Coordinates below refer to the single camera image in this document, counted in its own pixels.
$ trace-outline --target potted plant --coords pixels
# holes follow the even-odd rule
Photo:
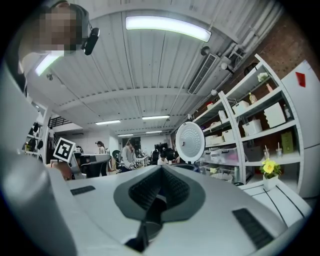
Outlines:
[[[281,175],[280,165],[275,161],[267,158],[262,162],[263,166],[260,167],[263,173],[263,186],[265,190],[272,190],[278,182],[278,178]]]

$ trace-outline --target flower pot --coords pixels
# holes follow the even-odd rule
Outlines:
[[[266,191],[272,190],[278,183],[279,176],[274,176],[272,178],[266,178],[263,175],[263,187]]]

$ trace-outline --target air vent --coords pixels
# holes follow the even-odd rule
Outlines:
[[[195,74],[194,78],[192,79],[191,85],[189,86],[189,90],[188,90],[189,94],[196,94],[198,92],[202,81],[206,77],[210,68],[215,63],[216,59],[217,59],[217,56],[209,53],[208,57],[204,60],[198,72]]]

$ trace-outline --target cup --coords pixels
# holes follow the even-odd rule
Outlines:
[[[267,159],[267,158],[270,158],[270,152],[269,152],[269,148],[267,148],[267,150],[263,150],[263,154],[264,154],[264,158]]]
[[[282,148],[277,148],[275,151],[276,151],[276,157],[281,158],[282,157]]]

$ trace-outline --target person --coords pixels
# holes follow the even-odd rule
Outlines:
[[[55,131],[52,129],[52,126],[50,127],[48,138],[49,138],[49,149],[54,150],[55,149]]]
[[[101,140],[97,141],[95,144],[99,148],[99,154],[107,154],[107,150],[105,148],[105,145],[102,143]]]
[[[166,154],[165,154],[165,152],[162,152],[161,154],[160,154],[160,158],[158,159],[158,166],[160,165],[160,166],[163,166],[163,165],[167,165],[169,162],[168,162],[168,160],[167,160],[167,158],[166,158]]]
[[[66,0],[47,1],[52,6],[40,6],[17,31],[5,53],[5,62],[20,90],[27,96],[27,79],[23,60],[30,53],[72,53],[88,37],[89,13]]]
[[[125,147],[122,149],[122,152],[121,152],[122,161],[123,161],[123,165],[121,168],[122,173],[135,169],[134,163],[137,160],[136,152],[134,148],[135,144],[136,144],[136,140],[134,138],[131,138],[128,140]]]

